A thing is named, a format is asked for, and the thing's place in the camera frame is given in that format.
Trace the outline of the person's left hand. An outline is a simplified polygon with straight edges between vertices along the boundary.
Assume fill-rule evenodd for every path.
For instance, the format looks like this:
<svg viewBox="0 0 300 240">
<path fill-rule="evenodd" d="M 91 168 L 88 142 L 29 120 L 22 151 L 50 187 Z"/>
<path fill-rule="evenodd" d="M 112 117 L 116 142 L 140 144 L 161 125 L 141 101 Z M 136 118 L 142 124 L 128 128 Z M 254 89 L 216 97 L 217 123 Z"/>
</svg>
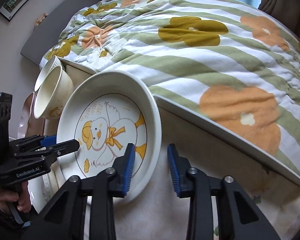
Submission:
<svg viewBox="0 0 300 240">
<path fill-rule="evenodd" d="M 30 194 L 28 192 L 28 181 L 22 183 L 21 188 L 22 191 L 20 194 L 3 190 L 0 187 L 0 210 L 6 214 L 10 214 L 10 210 L 7 206 L 7 203 L 18 202 L 17 209 L 20 212 L 28 213 L 31 210 L 31 201 Z"/>
</svg>

